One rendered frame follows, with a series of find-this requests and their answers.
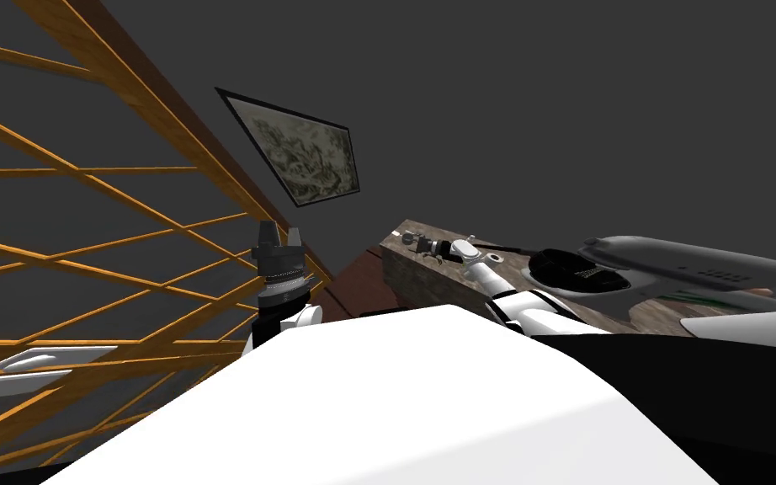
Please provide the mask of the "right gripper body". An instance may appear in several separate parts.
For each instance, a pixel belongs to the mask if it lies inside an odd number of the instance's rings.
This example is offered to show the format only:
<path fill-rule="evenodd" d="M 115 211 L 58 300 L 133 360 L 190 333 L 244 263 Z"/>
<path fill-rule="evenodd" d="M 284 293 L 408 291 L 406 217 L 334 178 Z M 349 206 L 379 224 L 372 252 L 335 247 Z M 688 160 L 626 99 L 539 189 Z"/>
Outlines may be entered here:
<path fill-rule="evenodd" d="M 450 241 L 431 239 L 416 232 L 404 232 L 401 234 L 401 242 L 415 254 L 436 258 L 438 264 L 443 264 L 445 261 L 463 263 L 459 255 L 451 252 L 452 242 Z"/>

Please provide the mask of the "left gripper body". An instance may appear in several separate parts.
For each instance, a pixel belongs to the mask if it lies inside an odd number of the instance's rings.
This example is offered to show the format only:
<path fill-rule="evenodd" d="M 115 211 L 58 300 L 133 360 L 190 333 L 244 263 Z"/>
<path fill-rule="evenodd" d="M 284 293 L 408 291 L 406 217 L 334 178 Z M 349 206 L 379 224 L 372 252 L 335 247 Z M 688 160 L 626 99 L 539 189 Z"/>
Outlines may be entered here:
<path fill-rule="evenodd" d="M 261 277 L 301 277 L 306 251 L 302 246 L 273 246 L 261 243 L 251 251 L 251 259 Z"/>

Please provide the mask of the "brown wooden table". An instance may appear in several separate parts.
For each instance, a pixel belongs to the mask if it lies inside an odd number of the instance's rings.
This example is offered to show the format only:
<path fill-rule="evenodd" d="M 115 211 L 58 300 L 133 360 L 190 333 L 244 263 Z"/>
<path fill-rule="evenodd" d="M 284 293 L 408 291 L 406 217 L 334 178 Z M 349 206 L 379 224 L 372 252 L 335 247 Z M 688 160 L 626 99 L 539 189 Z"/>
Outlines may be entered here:
<path fill-rule="evenodd" d="M 452 242 L 462 264 L 415 254 L 404 232 Z M 776 311 L 749 312 L 696 296 L 664 296 L 668 285 L 630 276 L 624 296 L 571 301 L 541 290 L 523 272 L 518 248 L 477 242 L 473 237 L 404 221 L 380 245 L 386 284 L 414 306 L 452 304 L 528 335 L 649 333 L 709 338 L 776 347 Z"/>

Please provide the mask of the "black bowl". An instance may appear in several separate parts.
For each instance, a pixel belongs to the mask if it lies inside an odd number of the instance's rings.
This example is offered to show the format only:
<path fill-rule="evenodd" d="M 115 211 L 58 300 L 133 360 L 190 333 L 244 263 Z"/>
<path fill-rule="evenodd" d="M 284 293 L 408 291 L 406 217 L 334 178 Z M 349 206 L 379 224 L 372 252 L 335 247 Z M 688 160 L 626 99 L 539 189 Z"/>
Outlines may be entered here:
<path fill-rule="evenodd" d="M 519 248 L 527 257 L 524 278 L 535 287 L 571 301 L 601 301 L 624 296 L 634 286 L 623 275 L 578 253 Z"/>

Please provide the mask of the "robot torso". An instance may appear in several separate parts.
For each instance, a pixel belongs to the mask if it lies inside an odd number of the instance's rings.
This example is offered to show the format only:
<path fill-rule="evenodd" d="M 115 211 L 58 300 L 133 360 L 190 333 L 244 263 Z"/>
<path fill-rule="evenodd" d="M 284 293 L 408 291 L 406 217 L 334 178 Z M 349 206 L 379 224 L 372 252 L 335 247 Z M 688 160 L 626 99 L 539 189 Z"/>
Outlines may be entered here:
<path fill-rule="evenodd" d="M 290 328 L 43 485 L 717 485 L 562 352 L 456 306 Z"/>

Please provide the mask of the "orange wooden lattice shelf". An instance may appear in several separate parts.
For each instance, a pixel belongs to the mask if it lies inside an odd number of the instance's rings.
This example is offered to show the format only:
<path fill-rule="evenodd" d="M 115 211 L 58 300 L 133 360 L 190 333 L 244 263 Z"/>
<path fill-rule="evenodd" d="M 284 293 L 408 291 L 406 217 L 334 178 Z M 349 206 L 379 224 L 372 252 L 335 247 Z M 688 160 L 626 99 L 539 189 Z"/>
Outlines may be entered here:
<path fill-rule="evenodd" d="M 101 0 L 0 0 L 0 479 L 231 364 L 284 226 Z"/>

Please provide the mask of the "grey elongated object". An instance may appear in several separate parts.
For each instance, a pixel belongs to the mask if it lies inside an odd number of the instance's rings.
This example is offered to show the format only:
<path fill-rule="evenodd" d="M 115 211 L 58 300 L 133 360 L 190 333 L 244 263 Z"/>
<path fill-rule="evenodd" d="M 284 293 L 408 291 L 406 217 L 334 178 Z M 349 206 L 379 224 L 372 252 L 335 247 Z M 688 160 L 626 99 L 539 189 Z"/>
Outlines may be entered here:
<path fill-rule="evenodd" d="M 749 312 L 775 312 L 776 299 L 753 294 L 776 288 L 776 259 L 649 237 L 591 238 L 578 249 L 584 258 L 625 278 L 648 276 L 669 288 Z"/>

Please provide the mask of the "black framed wall picture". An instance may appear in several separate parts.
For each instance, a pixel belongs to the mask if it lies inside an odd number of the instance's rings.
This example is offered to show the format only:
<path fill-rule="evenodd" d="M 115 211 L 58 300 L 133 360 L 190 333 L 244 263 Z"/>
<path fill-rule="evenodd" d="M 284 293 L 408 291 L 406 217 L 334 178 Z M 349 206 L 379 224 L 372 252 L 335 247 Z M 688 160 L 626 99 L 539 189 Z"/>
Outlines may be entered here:
<path fill-rule="evenodd" d="M 348 127 L 218 86 L 215 91 L 295 207 L 360 192 Z"/>

